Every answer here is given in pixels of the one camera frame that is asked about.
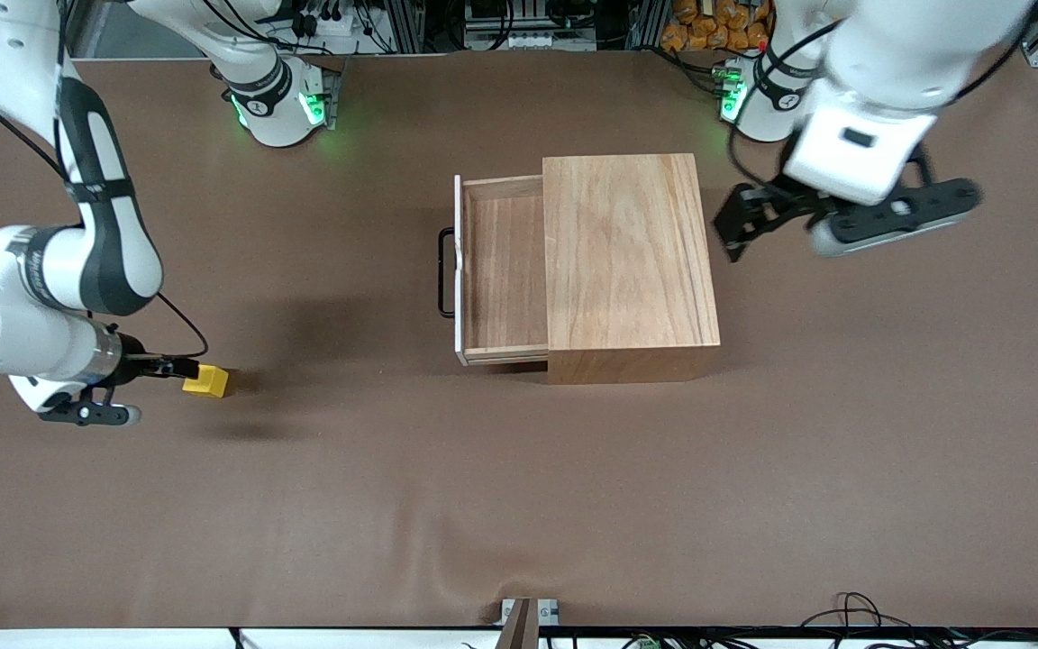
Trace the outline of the yellow wooden block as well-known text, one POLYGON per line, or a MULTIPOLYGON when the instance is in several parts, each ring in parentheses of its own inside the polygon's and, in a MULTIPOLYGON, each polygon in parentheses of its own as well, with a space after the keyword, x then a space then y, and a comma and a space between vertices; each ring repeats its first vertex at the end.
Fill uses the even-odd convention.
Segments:
POLYGON ((182 391, 203 398, 225 398, 230 382, 230 373, 223 367, 197 364, 195 375, 185 378, 182 391))

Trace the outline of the wooden drawer with black handle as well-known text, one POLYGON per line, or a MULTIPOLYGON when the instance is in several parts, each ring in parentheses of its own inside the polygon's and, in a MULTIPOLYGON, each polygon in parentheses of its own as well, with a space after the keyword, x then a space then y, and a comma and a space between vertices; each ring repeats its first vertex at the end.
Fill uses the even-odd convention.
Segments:
POLYGON ((548 354, 542 177, 453 180, 438 234, 438 312, 462 366, 524 364, 548 354))

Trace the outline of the light wooden drawer cabinet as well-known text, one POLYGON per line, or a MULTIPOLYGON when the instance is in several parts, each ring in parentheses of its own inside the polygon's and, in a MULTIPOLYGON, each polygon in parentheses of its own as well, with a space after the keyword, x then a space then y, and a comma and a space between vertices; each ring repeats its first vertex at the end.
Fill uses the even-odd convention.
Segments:
POLYGON ((542 161, 547 379, 684 382, 722 340, 692 153, 542 161))

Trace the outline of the pile of orange bags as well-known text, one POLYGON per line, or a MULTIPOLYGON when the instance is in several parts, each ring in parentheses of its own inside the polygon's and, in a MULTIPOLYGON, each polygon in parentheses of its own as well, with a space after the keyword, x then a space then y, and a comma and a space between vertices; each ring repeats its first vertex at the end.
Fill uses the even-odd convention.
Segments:
POLYGON ((681 50, 765 50, 775 24, 773 0, 670 0, 660 47, 681 50))

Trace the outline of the metal equipment rack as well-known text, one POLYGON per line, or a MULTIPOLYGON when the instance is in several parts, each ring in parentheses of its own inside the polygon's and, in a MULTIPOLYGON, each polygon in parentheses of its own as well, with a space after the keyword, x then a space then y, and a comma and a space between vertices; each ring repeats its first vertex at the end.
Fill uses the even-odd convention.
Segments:
POLYGON ((461 0, 456 25, 469 50, 550 49, 586 29, 590 16, 571 0, 461 0))

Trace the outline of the brown table mat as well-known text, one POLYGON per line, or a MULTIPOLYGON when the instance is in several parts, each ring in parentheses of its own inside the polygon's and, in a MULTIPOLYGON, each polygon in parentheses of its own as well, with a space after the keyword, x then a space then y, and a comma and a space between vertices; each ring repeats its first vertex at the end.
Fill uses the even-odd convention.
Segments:
POLYGON ((928 626, 1038 627, 1038 69, 936 124, 962 224, 840 259, 802 226, 710 242, 723 344, 678 385, 462 367, 437 313, 453 178, 691 152, 710 99, 650 53, 347 62, 333 132, 236 123, 202 60, 79 73, 121 137, 166 287, 239 371, 140 379, 112 428, 0 377, 0 628, 454 626, 514 596, 577 625, 794 625, 859 591, 928 626))

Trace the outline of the metal table edge bracket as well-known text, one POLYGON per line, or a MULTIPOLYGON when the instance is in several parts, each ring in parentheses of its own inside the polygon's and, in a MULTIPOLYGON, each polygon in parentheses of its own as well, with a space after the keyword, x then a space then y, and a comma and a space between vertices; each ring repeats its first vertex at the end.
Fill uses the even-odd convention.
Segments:
POLYGON ((555 649, 547 628, 559 627, 558 599, 503 599, 494 649, 555 649))

